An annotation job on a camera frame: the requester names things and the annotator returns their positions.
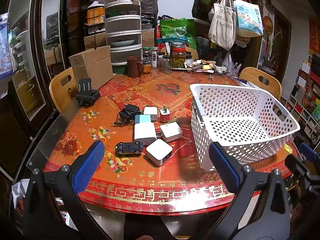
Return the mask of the glass jar with pickles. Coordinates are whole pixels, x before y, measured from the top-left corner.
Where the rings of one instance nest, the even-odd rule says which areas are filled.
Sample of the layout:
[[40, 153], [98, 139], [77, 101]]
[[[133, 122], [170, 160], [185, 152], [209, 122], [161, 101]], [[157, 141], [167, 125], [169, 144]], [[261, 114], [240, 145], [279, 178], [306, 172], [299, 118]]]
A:
[[186, 49], [183, 42], [172, 42], [171, 58], [172, 68], [185, 68]]

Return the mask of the empty clear glass jar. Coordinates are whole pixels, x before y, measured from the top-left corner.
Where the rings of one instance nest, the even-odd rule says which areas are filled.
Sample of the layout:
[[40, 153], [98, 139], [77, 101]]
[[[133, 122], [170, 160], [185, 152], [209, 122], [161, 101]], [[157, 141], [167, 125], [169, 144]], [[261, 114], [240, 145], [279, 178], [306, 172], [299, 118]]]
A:
[[171, 57], [169, 55], [164, 55], [162, 59], [162, 71], [164, 73], [170, 73], [171, 65], [172, 65]]

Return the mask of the brown ceramic mug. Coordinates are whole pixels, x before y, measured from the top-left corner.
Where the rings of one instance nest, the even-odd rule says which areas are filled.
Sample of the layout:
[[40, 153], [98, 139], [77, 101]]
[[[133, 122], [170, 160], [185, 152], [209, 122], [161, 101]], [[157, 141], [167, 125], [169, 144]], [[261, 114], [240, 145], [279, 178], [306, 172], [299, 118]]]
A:
[[143, 74], [142, 58], [130, 56], [127, 58], [127, 75], [129, 77], [140, 77]]

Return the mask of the white square charger front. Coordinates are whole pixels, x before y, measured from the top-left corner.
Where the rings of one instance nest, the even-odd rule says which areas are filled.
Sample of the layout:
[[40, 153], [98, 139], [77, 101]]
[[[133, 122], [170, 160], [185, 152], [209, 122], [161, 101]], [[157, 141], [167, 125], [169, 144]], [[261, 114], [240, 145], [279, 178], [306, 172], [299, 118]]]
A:
[[172, 146], [157, 139], [146, 148], [146, 155], [155, 165], [162, 166], [172, 156], [172, 151]]

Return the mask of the white storage shelf unit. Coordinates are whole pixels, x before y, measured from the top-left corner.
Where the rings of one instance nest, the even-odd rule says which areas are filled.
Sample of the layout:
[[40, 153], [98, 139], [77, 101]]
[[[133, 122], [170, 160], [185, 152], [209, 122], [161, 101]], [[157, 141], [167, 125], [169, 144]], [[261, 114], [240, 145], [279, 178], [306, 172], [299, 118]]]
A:
[[300, 125], [300, 132], [319, 152], [319, 55], [313, 54], [298, 71], [285, 107]]

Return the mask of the blue illustrated tote bag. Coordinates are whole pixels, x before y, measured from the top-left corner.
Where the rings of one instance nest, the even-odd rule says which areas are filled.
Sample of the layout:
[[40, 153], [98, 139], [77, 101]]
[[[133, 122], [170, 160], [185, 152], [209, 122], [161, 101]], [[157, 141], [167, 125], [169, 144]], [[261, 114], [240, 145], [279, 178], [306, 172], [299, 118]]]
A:
[[237, 34], [246, 38], [263, 36], [263, 22], [259, 5], [235, 0], [234, 7], [237, 13]]

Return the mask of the yellow sticky note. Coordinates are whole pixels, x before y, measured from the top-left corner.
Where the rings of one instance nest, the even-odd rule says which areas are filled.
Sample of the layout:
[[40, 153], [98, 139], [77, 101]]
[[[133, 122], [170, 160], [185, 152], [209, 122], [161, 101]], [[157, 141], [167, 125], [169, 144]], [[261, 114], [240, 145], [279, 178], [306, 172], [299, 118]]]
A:
[[292, 149], [288, 144], [285, 144], [285, 145], [284, 145], [284, 149], [285, 149], [289, 154], [292, 154], [292, 153], [293, 153], [293, 149]]

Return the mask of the black power adapter with cable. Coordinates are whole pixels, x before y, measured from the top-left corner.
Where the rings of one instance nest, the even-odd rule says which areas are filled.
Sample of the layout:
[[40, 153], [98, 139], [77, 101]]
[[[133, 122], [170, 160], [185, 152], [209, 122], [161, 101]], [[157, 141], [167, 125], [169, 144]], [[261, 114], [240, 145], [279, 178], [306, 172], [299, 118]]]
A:
[[128, 104], [121, 111], [118, 112], [116, 120], [112, 124], [117, 126], [125, 126], [132, 120], [135, 120], [135, 116], [142, 115], [138, 106]]

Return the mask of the red white plug charger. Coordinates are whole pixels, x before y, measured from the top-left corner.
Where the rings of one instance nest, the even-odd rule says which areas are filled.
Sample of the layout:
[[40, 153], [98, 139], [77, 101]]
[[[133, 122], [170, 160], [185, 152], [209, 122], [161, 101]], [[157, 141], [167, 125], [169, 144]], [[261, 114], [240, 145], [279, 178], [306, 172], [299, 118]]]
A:
[[163, 107], [160, 109], [160, 122], [166, 123], [170, 121], [170, 111], [167, 107]]

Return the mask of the small white plug charger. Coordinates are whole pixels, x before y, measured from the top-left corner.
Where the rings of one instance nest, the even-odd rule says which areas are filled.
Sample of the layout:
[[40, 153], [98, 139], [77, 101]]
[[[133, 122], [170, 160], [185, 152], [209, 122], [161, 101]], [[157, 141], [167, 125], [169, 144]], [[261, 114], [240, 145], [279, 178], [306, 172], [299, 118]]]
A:
[[143, 111], [144, 115], [149, 115], [151, 121], [157, 121], [158, 119], [158, 108], [155, 106], [152, 107], [145, 107]]

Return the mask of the large white charger block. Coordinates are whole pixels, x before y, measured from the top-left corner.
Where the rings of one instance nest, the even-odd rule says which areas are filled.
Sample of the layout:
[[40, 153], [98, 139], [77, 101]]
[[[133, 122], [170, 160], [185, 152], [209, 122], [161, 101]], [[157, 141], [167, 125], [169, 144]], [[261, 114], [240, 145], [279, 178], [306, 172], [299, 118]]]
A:
[[134, 140], [148, 146], [157, 140], [153, 122], [142, 122], [134, 126]]

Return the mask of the small black toy car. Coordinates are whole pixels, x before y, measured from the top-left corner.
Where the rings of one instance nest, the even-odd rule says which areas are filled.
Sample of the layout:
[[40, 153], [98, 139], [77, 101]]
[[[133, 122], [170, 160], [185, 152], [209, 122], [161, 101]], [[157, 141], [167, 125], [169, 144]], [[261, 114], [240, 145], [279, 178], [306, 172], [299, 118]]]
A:
[[119, 142], [115, 146], [115, 152], [117, 155], [141, 154], [142, 150], [143, 144], [139, 141]]

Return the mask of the light blue charger box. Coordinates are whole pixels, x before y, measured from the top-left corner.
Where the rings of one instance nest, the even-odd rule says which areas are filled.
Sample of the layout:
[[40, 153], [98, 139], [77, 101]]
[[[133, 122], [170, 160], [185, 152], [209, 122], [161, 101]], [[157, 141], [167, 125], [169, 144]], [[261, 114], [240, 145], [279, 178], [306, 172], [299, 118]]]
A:
[[135, 124], [145, 123], [145, 122], [151, 122], [151, 116], [146, 114], [139, 114], [135, 116]]

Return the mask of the white perforated plastic basket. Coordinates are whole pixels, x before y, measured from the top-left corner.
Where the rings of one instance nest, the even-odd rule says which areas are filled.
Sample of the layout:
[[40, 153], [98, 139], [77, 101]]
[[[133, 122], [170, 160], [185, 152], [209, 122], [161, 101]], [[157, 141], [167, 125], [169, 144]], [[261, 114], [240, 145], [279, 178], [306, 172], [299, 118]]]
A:
[[219, 143], [240, 164], [275, 155], [300, 130], [298, 121], [268, 91], [195, 83], [191, 129], [199, 165], [215, 169], [209, 146]]

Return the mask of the white square charger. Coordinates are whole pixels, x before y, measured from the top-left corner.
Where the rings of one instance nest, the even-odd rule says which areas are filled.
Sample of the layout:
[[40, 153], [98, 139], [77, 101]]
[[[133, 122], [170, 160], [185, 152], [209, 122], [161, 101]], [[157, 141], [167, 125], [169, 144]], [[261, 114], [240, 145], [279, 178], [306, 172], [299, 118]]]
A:
[[165, 142], [175, 141], [182, 137], [182, 130], [177, 122], [163, 124], [159, 128]]
[[157, 139], [146, 148], [146, 155], [155, 165], [162, 166], [172, 156], [172, 151], [172, 146]]

